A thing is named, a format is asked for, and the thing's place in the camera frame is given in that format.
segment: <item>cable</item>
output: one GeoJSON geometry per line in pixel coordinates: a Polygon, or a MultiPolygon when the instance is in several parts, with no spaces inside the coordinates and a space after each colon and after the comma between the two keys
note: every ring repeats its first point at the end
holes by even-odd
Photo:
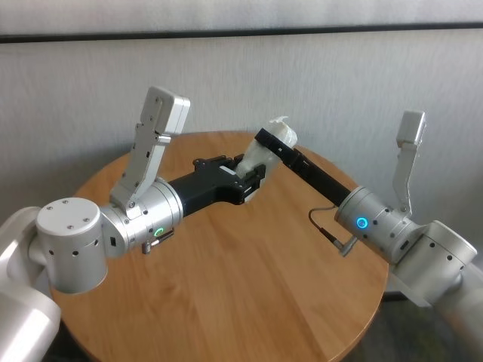
{"type": "Polygon", "coordinates": [[[313,209],[311,209],[311,210],[309,211],[309,220],[310,220],[310,222],[311,222],[311,223],[312,223],[312,225],[314,225],[314,226],[315,226],[315,227],[316,227],[318,230],[320,230],[320,229],[321,229],[321,226],[319,226],[319,225],[317,224],[317,222],[315,222],[315,220],[312,218],[312,213],[313,213],[314,211],[329,211],[329,210],[333,210],[333,209],[335,209],[335,208],[336,208],[336,206],[335,206],[335,205],[328,206],[328,207],[314,207],[313,209]]]}
{"type": "Polygon", "coordinates": [[[312,213],[314,211],[329,211],[332,209],[335,209],[336,206],[332,205],[330,207],[314,207],[309,211],[309,220],[314,225],[337,249],[342,250],[343,244],[337,240],[335,236],[333,236],[330,232],[322,228],[321,226],[318,225],[317,222],[312,218],[312,213]]]}

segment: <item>black wall trim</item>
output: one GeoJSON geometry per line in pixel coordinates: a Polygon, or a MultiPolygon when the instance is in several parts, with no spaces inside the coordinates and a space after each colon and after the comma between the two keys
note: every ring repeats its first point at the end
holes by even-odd
{"type": "Polygon", "coordinates": [[[402,30],[440,30],[440,29],[483,29],[483,22],[477,23],[424,23],[394,25],[336,26],[293,29],[249,29],[249,30],[208,30],[186,32],[117,32],[86,33],[65,35],[0,35],[0,44],[38,43],[45,41],[93,41],[128,39],[166,39],[166,38],[215,38],[233,36],[331,34],[338,32],[394,32],[402,30]]]}

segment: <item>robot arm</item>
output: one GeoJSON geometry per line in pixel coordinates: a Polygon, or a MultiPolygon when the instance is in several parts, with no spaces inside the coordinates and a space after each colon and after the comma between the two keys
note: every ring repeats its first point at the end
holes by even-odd
{"type": "MultiPolygon", "coordinates": [[[[149,254],[174,234],[183,217],[219,201],[245,203],[278,163],[262,150],[257,164],[238,174],[234,169],[243,155],[196,159],[194,172],[170,182],[157,177],[165,147],[181,133],[188,110],[187,98],[151,87],[130,161],[109,204],[99,208],[82,198],[64,198],[42,209],[22,209],[0,228],[1,362],[41,360],[57,334],[59,307],[33,288],[42,270],[63,293],[88,292],[106,277],[106,258],[139,246],[149,254]]],[[[268,128],[294,143],[283,122],[268,128]]]]}
{"type": "Polygon", "coordinates": [[[389,263],[391,281],[409,300],[418,306],[434,306],[483,354],[483,272],[471,263],[476,249],[439,221],[418,225],[410,219],[408,183],[425,127],[424,113],[404,114],[396,138],[401,149],[393,180],[396,208],[365,187],[351,192],[264,129],[255,140],[338,207],[335,220],[352,233],[348,242],[317,227],[343,256],[357,240],[362,241],[389,263]]]}

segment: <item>white plastic object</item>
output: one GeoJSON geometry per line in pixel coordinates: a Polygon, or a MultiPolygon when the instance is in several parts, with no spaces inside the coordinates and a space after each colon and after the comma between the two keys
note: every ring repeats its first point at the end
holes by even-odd
{"type": "MultiPolygon", "coordinates": [[[[285,145],[293,148],[297,143],[297,134],[283,121],[285,118],[287,117],[282,116],[273,119],[264,128],[285,145]]],[[[265,164],[265,178],[260,183],[260,186],[262,186],[279,161],[280,158],[277,155],[260,145],[256,140],[253,140],[245,151],[245,156],[236,167],[235,172],[238,177],[242,178],[259,164],[265,164]]],[[[245,201],[250,200],[255,194],[256,192],[249,195],[245,201]]]]}

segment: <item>green indicator light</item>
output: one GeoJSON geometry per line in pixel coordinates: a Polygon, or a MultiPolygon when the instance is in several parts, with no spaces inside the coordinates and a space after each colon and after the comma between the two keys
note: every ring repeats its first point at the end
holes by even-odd
{"type": "Polygon", "coordinates": [[[165,232],[165,230],[163,228],[159,228],[158,230],[156,230],[154,232],[154,236],[158,237],[159,235],[161,235],[163,232],[165,232]]]}

